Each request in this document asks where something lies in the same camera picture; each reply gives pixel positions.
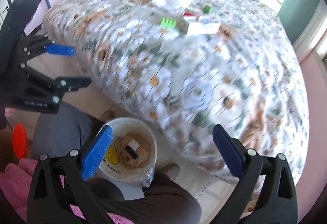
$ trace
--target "gray pants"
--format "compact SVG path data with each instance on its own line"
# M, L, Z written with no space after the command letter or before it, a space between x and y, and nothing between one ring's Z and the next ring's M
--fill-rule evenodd
M41 114L35 128L32 157L43 153L65 156L94 137L103 123L73 106L62 103L57 115ZM156 173L144 198L124 201L120 190L105 179L88 181L90 189L107 212L123 216L135 224L198 224L201 208L195 198L166 175Z

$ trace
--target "hand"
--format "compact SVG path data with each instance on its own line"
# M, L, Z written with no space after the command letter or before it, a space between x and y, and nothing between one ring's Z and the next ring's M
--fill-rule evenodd
M6 118L13 117L15 115L15 113L16 113L16 109L14 109L14 108L8 108L8 107L6 107L4 109L4 116Z

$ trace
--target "pink cloth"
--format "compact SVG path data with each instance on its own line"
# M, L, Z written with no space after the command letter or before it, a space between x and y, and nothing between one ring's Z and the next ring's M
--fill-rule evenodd
M18 166L9 164L4 173L0 173L0 188L9 203L25 222L27 219L29 186L31 185L36 163L36 160L21 159ZM71 205L71 208L75 215L83 217L79 207ZM122 216L112 213L108 213L108 215L115 224L133 224L133 222Z

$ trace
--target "floral bedspread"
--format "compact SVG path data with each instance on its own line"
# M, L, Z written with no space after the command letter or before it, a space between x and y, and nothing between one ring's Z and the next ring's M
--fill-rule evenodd
M212 140L221 124L259 154L284 153L295 182L306 159L309 115L301 69L274 11L251 0L194 0L213 7L217 34L186 36L183 9L152 0L63 0L43 26L74 46L111 99L157 124L185 158L234 182ZM163 17L175 29L160 27Z

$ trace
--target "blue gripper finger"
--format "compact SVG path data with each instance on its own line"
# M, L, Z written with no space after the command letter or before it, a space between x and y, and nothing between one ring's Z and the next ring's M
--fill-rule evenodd
M112 128L104 125L97 137L92 148L87 152L82 160L81 176L86 181L89 177L93 177L95 171L99 167L103 156L106 154L108 147L112 141Z
M74 56L76 50L74 47L68 47L64 45L49 45L45 47L45 51L49 54L64 55L64 56Z
M212 138L231 174L242 179L244 177L243 159L231 143L227 132L216 125L212 131Z

